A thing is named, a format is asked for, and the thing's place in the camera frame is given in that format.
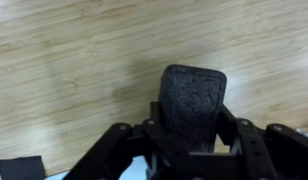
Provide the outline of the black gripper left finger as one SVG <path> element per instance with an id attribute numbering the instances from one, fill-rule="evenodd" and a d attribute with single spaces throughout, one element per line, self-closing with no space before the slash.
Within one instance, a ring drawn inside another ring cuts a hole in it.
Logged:
<path id="1" fill-rule="evenodd" d="M 150 103 L 141 125 L 113 124 L 65 176 L 64 180 L 118 180 L 136 156 L 149 164 L 150 180 L 191 180 L 189 154 L 161 126 L 162 110 Z"/>

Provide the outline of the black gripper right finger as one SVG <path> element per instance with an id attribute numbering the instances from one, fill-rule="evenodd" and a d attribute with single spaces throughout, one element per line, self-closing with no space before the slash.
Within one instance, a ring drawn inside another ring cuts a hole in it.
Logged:
<path id="1" fill-rule="evenodd" d="M 308 180 L 308 137 L 296 130 L 279 123 L 261 129 L 223 106 L 217 134 L 236 155 L 241 180 Z"/>

